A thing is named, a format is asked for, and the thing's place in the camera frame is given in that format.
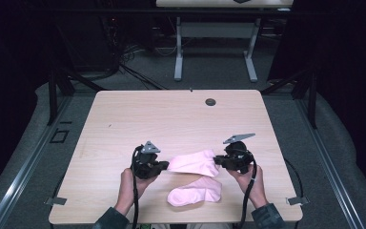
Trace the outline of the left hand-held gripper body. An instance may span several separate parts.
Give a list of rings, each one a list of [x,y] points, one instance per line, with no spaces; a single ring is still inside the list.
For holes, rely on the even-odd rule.
[[[160,150],[150,141],[137,146],[132,154],[132,171],[140,179],[156,177],[161,173],[160,163],[156,160]]]

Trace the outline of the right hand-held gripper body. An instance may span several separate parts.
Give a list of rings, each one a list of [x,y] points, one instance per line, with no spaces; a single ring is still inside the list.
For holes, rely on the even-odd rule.
[[[232,135],[224,141],[224,144],[227,144],[227,147],[224,149],[226,155],[223,156],[223,168],[231,171],[238,171],[240,174],[249,172],[248,166],[254,162],[254,156],[247,149],[243,140],[252,136],[254,136],[254,134]]]

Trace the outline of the pink sock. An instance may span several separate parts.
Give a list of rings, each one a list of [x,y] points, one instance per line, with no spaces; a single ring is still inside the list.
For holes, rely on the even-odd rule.
[[[221,199],[222,184],[211,177],[201,177],[198,180],[172,189],[167,201],[171,206],[181,207],[197,202],[218,202]]]
[[[175,156],[170,160],[168,170],[176,173],[216,177],[219,174],[219,166],[215,164],[214,157],[213,150],[203,150],[193,154]]]

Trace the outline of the person's left hand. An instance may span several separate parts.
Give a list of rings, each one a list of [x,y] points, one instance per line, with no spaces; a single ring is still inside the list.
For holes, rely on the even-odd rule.
[[[137,191],[139,198],[142,197],[145,190],[156,180],[156,177],[149,179],[133,180],[134,175],[130,168],[126,168],[121,173],[121,182],[119,185],[119,192],[117,202],[114,205],[114,209],[123,216],[126,216],[134,203],[134,190]]]

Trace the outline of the person's right hand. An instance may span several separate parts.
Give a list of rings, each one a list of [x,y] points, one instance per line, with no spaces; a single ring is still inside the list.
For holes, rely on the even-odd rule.
[[[263,181],[263,170],[259,165],[256,166],[256,176],[253,178],[253,164],[248,166],[249,172],[247,174],[240,174],[237,171],[228,170],[228,173],[236,180],[243,193],[246,192],[249,183],[254,183],[249,194],[249,200],[252,202],[255,209],[263,207],[269,203],[265,194],[265,187]]]

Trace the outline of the black metal stand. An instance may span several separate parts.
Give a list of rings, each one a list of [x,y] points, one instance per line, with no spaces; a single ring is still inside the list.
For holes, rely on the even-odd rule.
[[[262,95],[267,95],[275,92],[276,90],[284,87],[290,82],[295,82],[295,85],[291,91],[293,99],[302,99],[308,94],[308,106],[307,106],[307,119],[311,126],[315,129],[315,110],[316,110],[316,85],[317,75],[313,68],[307,68],[291,75],[290,77],[280,79],[272,86],[261,91]]]
[[[96,92],[105,91],[105,88],[91,82],[76,71],[72,71],[65,67],[53,67],[49,74],[50,118],[48,125],[51,125],[58,116],[57,90],[60,90],[64,96],[73,96],[75,93],[75,88],[71,84],[71,79],[76,79],[78,82]]]

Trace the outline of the white-legged desk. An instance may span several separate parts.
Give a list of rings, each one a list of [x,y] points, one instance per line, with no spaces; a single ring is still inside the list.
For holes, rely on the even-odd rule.
[[[177,10],[265,10],[289,11],[294,0],[156,0],[159,8]],[[254,46],[260,28],[260,18],[250,22],[217,22],[215,19],[199,19],[188,21],[181,16],[176,17],[176,59],[174,79],[180,81],[183,73],[183,45],[186,38],[248,38],[248,50],[243,52],[248,76],[251,82],[257,81],[253,63]]]

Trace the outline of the dark cabinet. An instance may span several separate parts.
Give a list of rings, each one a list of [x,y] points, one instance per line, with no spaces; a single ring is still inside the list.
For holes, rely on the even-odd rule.
[[[78,72],[114,72],[119,68],[115,50],[101,16],[57,15],[55,23],[73,67]]]

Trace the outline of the dark curtain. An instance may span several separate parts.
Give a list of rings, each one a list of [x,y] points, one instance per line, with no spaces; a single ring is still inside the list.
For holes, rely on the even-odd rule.
[[[348,130],[366,178],[366,0],[294,0],[292,11],[327,14],[287,21],[268,78],[288,78],[307,68],[320,51],[318,43],[329,42],[317,90]]]
[[[48,76],[21,2],[0,0],[0,176],[31,120],[35,90]]]

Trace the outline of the black crossbar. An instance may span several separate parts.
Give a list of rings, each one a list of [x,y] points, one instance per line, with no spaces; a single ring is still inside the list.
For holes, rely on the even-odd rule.
[[[213,9],[121,9],[121,10],[64,10],[64,9],[42,9],[39,11],[48,13],[78,13],[78,14],[99,14],[99,15],[150,15],[150,16],[250,16],[250,17],[287,17],[294,16],[291,11],[279,10],[213,10]]]

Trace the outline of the grey metal table bracket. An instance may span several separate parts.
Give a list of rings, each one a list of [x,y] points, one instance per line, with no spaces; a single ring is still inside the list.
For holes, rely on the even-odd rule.
[[[59,198],[59,197],[46,198],[46,200],[45,200],[45,204],[47,204],[49,206],[64,205],[66,202],[67,202],[67,200],[65,198]]]
[[[310,201],[307,197],[294,197],[294,198],[287,198],[287,203],[290,205],[304,205],[308,204]]]

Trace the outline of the aluminium floor rail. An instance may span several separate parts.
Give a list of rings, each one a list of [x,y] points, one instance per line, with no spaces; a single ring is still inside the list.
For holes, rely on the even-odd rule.
[[[337,172],[335,165],[333,164],[333,161],[329,155],[326,145],[321,138],[321,135],[319,134],[318,129],[315,129],[308,119],[306,105],[302,100],[296,100],[295,105],[300,112],[301,118],[315,143],[315,146],[317,148],[317,157],[319,158],[326,178],[331,185],[338,205],[340,206],[350,229],[366,229],[350,198],[347,189],[345,188]]]
[[[48,144],[49,139],[54,136],[55,128],[59,123],[59,119],[68,109],[71,101],[72,98],[70,96],[65,96],[63,98],[57,110],[57,117],[53,120],[50,126],[47,126],[44,129],[44,132],[39,137],[36,146],[25,160],[25,163],[20,168],[20,171],[17,173],[13,182],[10,184],[10,187],[8,188],[6,194],[0,201],[0,229],[2,229],[5,225],[13,207],[15,206],[17,200],[20,198],[24,189],[26,188],[33,171],[35,170],[43,155],[43,150]]]

